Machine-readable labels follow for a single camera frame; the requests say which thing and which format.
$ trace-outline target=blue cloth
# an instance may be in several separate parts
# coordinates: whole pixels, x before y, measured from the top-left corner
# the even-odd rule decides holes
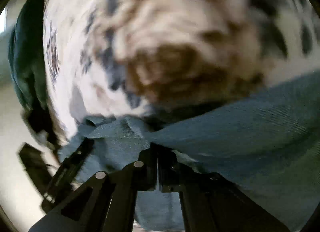
[[[60,158],[84,137],[95,139],[77,178],[84,182],[99,170],[120,170],[154,142],[182,153],[182,163],[236,183],[295,231],[320,201],[319,84],[316,72],[156,132],[134,117],[87,117]],[[140,192],[136,219],[147,230],[184,228],[177,194]]]

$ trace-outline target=beige rose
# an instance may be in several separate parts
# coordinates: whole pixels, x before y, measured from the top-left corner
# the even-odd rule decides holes
[[[230,101],[262,84],[247,0],[121,0],[112,22],[126,85],[152,103]]]

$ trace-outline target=dark green fabric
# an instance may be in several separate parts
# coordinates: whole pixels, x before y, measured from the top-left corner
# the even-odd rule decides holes
[[[46,79],[43,55],[44,0],[27,0],[9,42],[9,64],[14,89],[24,108],[46,108]]]
[[[291,231],[320,201],[320,72],[153,132],[142,120],[88,117],[60,150],[70,155],[83,137],[95,149],[78,180],[135,161],[150,142],[177,150],[180,162],[218,172]],[[178,195],[138,194],[136,218],[148,230],[183,229]]]

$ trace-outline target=round rivet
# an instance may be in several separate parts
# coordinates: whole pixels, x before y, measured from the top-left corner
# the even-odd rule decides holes
[[[134,167],[141,168],[144,165],[144,163],[141,161],[136,161],[136,162],[134,162],[133,165],[134,165]]]
[[[106,176],[105,172],[97,172],[96,173],[96,178],[97,179],[103,179]]]

